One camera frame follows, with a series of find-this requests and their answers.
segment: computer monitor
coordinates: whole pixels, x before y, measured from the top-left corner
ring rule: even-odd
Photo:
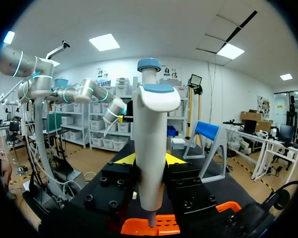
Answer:
[[[278,139],[284,142],[291,142],[293,140],[294,127],[292,125],[281,125]]]
[[[246,120],[245,126],[244,126],[244,131],[255,132],[256,124],[257,124],[257,121],[255,121],[255,120]]]

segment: poster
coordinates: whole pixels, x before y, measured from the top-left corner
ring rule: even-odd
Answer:
[[[262,114],[262,120],[269,119],[270,103],[267,98],[257,96],[257,111]]]

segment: white ceiling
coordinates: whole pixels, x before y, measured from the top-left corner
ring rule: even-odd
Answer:
[[[298,83],[298,47],[279,15],[263,0],[41,0],[18,20],[12,45],[45,57],[62,40],[71,48],[53,59],[55,71],[130,57],[181,57],[215,62],[237,25],[257,15],[230,41],[245,50],[216,63],[272,86]],[[88,39],[113,34],[119,49],[99,52]],[[282,81],[291,73],[293,80]]]

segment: desk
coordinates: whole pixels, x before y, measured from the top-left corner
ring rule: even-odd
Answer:
[[[263,158],[263,156],[264,156],[264,152],[265,152],[265,147],[266,147],[267,139],[261,138],[261,137],[259,137],[259,136],[257,136],[257,135],[251,135],[251,134],[247,134],[247,133],[243,133],[243,132],[241,132],[241,131],[238,131],[238,130],[240,129],[240,126],[236,126],[236,125],[228,125],[228,124],[223,124],[222,126],[226,129],[227,132],[229,132],[229,138],[228,138],[228,140],[227,140],[227,141],[228,141],[227,143],[229,143],[229,140],[230,140],[230,138],[231,138],[230,134],[232,134],[232,135],[233,135],[233,134],[237,134],[237,135],[239,135],[239,136],[241,136],[241,137],[244,137],[244,138],[247,138],[247,139],[249,139],[249,140],[253,140],[253,141],[257,141],[257,142],[262,143],[262,148],[261,148],[261,150],[260,150],[260,154],[259,154],[259,156],[258,156],[258,160],[257,160],[257,161],[254,160],[254,159],[252,159],[251,157],[249,157],[249,156],[247,156],[247,155],[245,155],[245,154],[239,152],[238,150],[233,150],[233,151],[235,151],[238,155],[240,155],[240,156],[246,158],[247,160],[249,160],[250,162],[252,162],[252,163],[255,164],[255,169],[254,169],[253,174],[252,174],[252,176],[251,176],[251,179],[255,179],[255,175],[256,175],[256,173],[257,173],[257,171],[258,171],[258,169],[259,169],[259,167],[260,167],[260,165],[261,165],[262,158]]]
[[[282,154],[279,154],[279,153],[275,152],[274,151],[274,146],[276,146],[278,148],[282,148],[282,149],[287,149],[289,151],[293,151],[295,153],[295,155],[296,155],[295,156],[295,159],[289,158],[287,156],[284,156]],[[296,167],[296,164],[297,164],[297,161],[298,161],[298,149],[296,149],[294,147],[288,147],[288,148],[286,148],[285,146],[282,145],[282,142],[277,141],[277,140],[273,140],[273,139],[267,140],[267,147],[266,147],[266,150],[265,150],[265,154],[264,154],[262,163],[260,165],[260,168],[256,172],[255,179],[254,179],[255,181],[257,179],[259,179],[260,177],[264,176],[267,173],[267,171],[268,171],[268,167],[269,167],[269,165],[270,165],[270,163],[272,161],[272,158],[270,158],[269,159],[269,162],[268,162],[268,164],[267,164],[267,166],[265,168],[265,165],[266,165],[266,162],[267,162],[267,154],[268,153],[271,153],[273,155],[278,155],[279,157],[284,158],[284,159],[286,159],[288,161],[291,161],[293,163],[292,164],[292,170],[291,170],[290,174],[288,175],[288,178],[287,178],[285,184],[288,183],[289,180],[290,180],[290,178],[293,175],[293,172],[295,170],[295,167]]]

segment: stool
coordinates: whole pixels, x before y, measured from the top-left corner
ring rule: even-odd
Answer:
[[[18,132],[20,131],[20,124],[18,121],[10,121],[9,124],[9,131],[12,132],[12,135],[9,135],[6,139],[5,142],[7,145],[12,146],[12,149],[15,154],[15,159],[12,159],[13,164],[18,164],[19,163],[19,158],[15,150],[15,144],[19,143],[20,140],[16,137],[18,135]],[[16,168],[15,173],[19,176],[25,175],[28,172],[28,168],[26,166],[19,166]]]

